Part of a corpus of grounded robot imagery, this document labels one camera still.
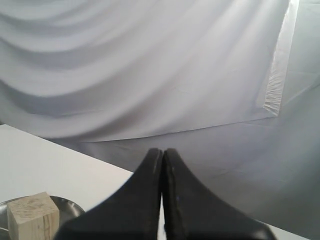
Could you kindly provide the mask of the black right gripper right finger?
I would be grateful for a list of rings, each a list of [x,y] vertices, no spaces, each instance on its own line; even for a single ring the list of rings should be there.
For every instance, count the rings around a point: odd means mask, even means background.
[[[224,202],[191,172],[178,151],[162,159],[161,191],[168,240],[274,240],[270,228]]]

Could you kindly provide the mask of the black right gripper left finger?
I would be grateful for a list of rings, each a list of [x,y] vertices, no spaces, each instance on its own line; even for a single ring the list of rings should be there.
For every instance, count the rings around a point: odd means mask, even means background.
[[[65,222],[56,240],[156,240],[163,152],[148,150],[132,176],[110,197]]]

